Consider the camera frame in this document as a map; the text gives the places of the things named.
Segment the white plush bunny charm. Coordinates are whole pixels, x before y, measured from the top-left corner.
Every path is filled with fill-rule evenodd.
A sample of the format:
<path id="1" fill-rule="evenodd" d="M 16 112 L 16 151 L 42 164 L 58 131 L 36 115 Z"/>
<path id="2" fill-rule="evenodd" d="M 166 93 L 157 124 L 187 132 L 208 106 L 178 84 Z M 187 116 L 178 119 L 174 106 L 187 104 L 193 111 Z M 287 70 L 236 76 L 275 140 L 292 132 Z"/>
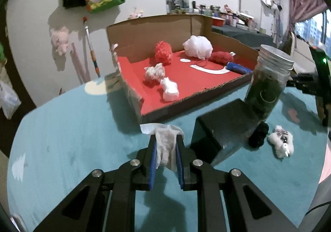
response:
<path id="1" fill-rule="evenodd" d="M 268 141 L 274 147 L 277 158 L 282 159 L 293 155 L 293 135 L 282 126 L 276 125 L 274 131 L 268 135 Z"/>

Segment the black fuzzy scrunchie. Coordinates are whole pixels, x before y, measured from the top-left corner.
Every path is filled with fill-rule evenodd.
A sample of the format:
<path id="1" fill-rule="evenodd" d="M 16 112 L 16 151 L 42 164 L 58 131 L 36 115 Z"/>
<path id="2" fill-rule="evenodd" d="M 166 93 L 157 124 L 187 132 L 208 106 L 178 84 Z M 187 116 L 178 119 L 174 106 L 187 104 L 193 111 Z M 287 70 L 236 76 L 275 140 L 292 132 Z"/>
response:
<path id="1" fill-rule="evenodd" d="M 269 126 L 262 121 L 248 138 L 248 145 L 253 149 L 261 147 L 264 144 L 268 131 Z"/>

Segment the large glass jar dark contents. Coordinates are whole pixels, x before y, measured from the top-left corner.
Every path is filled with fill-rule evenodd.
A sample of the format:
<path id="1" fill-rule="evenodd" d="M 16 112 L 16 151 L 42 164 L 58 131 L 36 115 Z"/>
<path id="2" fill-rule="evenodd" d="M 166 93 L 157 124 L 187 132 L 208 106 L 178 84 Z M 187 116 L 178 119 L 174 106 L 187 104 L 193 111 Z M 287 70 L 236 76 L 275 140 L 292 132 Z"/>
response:
<path id="1" fill-rule="evenodd" d="M 266 120 L 276 106 L 293 69 L 294 60 L 285 52 L 261 45 L 257 65 L 245 96 L 247 103 L 262 120 Z"/>

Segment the colourful beauty cream tin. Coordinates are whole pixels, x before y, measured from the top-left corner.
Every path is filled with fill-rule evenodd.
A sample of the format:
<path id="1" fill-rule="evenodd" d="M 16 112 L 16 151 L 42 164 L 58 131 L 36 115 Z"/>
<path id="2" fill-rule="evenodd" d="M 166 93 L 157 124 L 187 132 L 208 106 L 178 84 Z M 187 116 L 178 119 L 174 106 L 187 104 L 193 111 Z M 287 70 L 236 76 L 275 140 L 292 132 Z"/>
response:
<path id="1" fill-rule="evenodd" d="M 190 149 L 216 166 L 243 147 L 260 123 L 252 108 L 236 99 L 196 118 Z"/>

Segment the teal plush table cover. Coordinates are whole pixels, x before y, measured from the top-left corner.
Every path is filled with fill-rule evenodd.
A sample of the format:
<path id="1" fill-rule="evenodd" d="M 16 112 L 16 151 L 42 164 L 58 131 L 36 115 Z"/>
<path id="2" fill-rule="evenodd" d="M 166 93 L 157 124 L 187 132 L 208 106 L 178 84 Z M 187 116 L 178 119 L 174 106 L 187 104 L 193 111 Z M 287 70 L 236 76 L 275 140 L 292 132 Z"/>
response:
<path id="1" fill-rule="evenodd" d="M 148 145 L 125 93 L 107 78 L 62 94 L 27 114 L 18 127 L 7 173 L 10 212 L 28 231 L 39 223 L 92 170 L 110 171 Z M 269 144 L 241 148 L 217 165 L 240 169 L 295 225 L 309 210 L 324 164 L 328 132 L 320 123 L 315 99 L 285 89 L 267 119 L 293 134 L 294 154 L 280 160 Z"/>

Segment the dark cluttered side table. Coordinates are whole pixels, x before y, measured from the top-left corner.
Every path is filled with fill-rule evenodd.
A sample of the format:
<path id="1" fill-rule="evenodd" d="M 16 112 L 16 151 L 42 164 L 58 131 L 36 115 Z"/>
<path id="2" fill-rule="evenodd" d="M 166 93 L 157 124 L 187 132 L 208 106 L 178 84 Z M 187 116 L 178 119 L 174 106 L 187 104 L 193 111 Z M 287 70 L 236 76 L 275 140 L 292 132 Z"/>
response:
<path id="1" fill-rule="evenodd" d="M 212 26 L 211 30 L 214 33 L 222 34 L 227 37 L 231 37 L 240 41 L 241 43 L 251 47 L 253 49 L 259 50 L 260 45 L 269 45 L 271 47 L 276 47 L 273 43 L 273 38 L 266 34 L 259 34 L 256 32 L 250 32 L 247 30 L 241 30 L 236 27 L 224 25 L 222 27 Z"/>

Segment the pink curtain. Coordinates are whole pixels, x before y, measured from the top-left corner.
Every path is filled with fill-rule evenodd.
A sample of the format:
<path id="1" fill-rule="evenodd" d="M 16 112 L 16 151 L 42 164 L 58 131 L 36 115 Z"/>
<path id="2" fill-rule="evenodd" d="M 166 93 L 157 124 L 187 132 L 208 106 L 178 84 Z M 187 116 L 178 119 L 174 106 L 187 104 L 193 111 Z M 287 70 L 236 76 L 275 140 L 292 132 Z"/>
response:
<path id="1" fill-rule="evenodd" d="M 328 6 L 324 0 L 289 0 L 287 27 L 280 48 L 285 46 L 290 34 L 294 31 L 295 24 L 303 22 L 325 12 Z"/>

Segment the blue roll in box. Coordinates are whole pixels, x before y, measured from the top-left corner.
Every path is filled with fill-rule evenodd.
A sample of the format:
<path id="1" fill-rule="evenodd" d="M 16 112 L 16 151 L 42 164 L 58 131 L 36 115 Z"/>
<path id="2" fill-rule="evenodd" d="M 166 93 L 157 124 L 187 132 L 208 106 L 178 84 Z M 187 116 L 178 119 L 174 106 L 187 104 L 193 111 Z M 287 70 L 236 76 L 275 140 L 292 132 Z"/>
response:
<path id="1" fill-rule="evenodd" d="M 241 75 L 246 75 L 252 73 L 252 70 L 249 68 L 246 68 L 240 64 L 234 63 L 234 62 L 228 62 L 226 65 L 226 69 L 232 72 L 236 72 Z"/>

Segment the dark red pouf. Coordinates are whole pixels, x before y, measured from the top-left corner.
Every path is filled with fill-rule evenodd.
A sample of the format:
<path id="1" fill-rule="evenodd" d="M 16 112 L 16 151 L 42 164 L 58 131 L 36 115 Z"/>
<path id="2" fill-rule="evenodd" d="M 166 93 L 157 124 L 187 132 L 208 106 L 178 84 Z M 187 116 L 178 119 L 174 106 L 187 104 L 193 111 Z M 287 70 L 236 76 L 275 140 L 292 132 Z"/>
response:
<path id="1" fill-rule="evenodd" d="M 233 62 L 234 57 L 229 52 L 213 52 L 209 60 L 213 63 L 218 63 L 222 66 L 226 66 L 229 62 Z"/>

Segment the white crumpled cloth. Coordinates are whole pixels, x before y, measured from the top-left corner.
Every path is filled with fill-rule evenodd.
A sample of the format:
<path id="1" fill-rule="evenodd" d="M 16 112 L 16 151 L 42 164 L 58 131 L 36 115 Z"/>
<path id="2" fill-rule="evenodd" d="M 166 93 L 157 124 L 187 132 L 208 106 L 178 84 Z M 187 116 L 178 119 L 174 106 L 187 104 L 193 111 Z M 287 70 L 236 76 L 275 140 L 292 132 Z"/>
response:
<path id="1" fill-rule="evenodd" d="M 160 85 L 163 89 L 163 100 L 172 102 L 179 98 L 177 83 L 171 81 L 168 77 L 161 79 Z"/>

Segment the white mesh bath pouf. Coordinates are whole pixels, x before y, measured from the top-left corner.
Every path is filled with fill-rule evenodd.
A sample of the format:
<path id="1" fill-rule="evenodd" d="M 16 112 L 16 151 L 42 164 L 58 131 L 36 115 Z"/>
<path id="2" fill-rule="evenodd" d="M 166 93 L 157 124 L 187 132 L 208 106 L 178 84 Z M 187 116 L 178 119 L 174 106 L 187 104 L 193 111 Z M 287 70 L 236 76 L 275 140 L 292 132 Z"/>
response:
<path id="1" fill-rule="evenodd" d="M 212 44 L 206 37 L 195 35 L 183 43 L 183 48 L 187 56 L 199 59 L 210 58 L 213 51 Z"/>

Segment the red lined cardboard box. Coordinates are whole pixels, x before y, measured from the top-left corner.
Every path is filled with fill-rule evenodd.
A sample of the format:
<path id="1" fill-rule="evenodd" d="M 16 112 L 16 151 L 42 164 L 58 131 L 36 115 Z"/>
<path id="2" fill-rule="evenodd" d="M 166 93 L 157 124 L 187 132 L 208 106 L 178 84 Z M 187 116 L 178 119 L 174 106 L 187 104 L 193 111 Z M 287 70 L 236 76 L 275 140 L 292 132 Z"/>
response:
<path id="1" fill-rule="evenodd" d="M 142 17 L 107 27 L 114 66 L 139 123 L 152 123 L 183 113 L 251 80 L 209 60 L 186 56 L 183 44 L 192 35 L 206 37 L 215 52 L 234 52 L 235 63 L 253 70 L 258 51 L 236 39 L 212 31 L 210 17 L 194 14 Z M 177 83 L 179 97 L 166 102 L 156 82 L 145 81 L 145 68 L 155 66 L 155 47 L 170 44 L 172 63 L 165 66 L 166 77 Z"/>

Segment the red mesh pouf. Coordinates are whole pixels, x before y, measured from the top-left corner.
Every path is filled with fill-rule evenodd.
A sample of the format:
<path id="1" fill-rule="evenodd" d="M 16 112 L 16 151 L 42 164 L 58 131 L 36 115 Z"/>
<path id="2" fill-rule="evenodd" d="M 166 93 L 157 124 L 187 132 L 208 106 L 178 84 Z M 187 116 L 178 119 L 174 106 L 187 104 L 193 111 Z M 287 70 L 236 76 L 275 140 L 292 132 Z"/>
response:
<path id="1" fill-rule="evenodd" d="M 169 43 L 160 41 L 155 46 L 155 60 L 164 66 L 172 63 L 172 48 Z"/>

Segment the mop stick against wall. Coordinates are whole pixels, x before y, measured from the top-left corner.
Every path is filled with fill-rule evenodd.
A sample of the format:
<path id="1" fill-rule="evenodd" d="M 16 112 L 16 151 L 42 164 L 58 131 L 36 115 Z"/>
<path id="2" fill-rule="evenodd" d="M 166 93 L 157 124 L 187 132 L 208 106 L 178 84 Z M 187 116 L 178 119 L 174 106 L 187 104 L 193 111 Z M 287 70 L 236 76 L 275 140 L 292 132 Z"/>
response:
<path id="1" fill-rule="evenodd" d="M 100 78 L 101 77 L 100 70 L 99 70 L 99 67 L 98 67 L 98 64 L 97 64 L 97 61 L 96 61 L 96 56 L 95 56 L 94 49 L 92 47 L 90 32 L 89 32 L 89 27 L 88 27 L 87 21 L 88 21 L 87 17 L 83 17 L 83 24 L 84 24 L 86 38 L 87 38 L 88 46 L 89 46 L 89 50 L 90 50 L 90 56 L 91 56 L 91 59 L 92 59 L 92 62 L 93 62 L 94 68 L 95 68 L 95 72 L 96 72 L 98 78 Z"/>

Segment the pink plush wall toy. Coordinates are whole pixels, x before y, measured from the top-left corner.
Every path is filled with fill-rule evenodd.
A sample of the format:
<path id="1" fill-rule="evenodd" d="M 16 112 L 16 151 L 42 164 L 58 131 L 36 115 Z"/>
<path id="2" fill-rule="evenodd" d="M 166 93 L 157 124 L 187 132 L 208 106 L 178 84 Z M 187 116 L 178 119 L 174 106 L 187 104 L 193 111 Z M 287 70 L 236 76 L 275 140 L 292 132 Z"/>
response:
<path id="1" fill-rule="evenodd" d="M 69 43 L 69 30 L 67 27 L 63 26 L 59 30 L 50 30 L 51 33 L 51 43 L 55 47 L 55 51 L 59 56 L 65 55 Z"/>

